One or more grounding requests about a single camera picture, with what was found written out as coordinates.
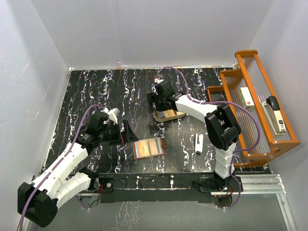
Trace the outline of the brown leather card holder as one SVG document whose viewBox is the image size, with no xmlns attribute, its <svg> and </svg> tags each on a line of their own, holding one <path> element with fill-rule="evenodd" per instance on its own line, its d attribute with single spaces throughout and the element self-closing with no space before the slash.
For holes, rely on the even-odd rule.
<svg viewBox="0 0 308 231">
<path fill-rule="evenodd" d="M 135 160 L 164 156 L 167 144 L 161 137 L 144 139 L 134 142 L 133 154 Z"/>
</svg>

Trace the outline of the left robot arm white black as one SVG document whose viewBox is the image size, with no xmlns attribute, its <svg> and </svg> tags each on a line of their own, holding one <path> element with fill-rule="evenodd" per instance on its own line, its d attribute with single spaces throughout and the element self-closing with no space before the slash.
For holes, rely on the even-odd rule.
<svg viewBox="0 0 308 231">
<path fill-rule="evenodd" d="M 119 145 L 137 141 L 127 120 L 121 129 L 117 108 L 96 112 L 86 125 L 81 123 L 75 137 L 58 158 L 31 183 L 22 183 L 17 190 L 17 212 L 21 215 L 19 229 L 28 219 L 44 228 L 55 218 L 59 208 L 81 191 L 99 188 L 97 174 L 87 168 L 73 177 L 69 175 L 100 143 Z"/>
</svg>

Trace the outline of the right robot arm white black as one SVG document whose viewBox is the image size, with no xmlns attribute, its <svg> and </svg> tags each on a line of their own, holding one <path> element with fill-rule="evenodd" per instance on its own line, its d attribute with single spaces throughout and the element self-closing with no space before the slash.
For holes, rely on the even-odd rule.
<svg viewBox="0 0 308 231">
<path fill-rule="evenodd" d="M 156 111 L 183 112 L 205 124 L 208 138 L 216 152 L 211 188 L 225 191 L 231 187 L 232 182 L 236 182 L 240 189 L 241 183 L 234 173 L 234 159 L 241 128 L 229 105 L 225 102 L 203 102 L 190 94 L 176 92 L 166 80 L 155 79 L 154 87 L 155 91 L 147 94 L 147 101 Z"/>
</svg>

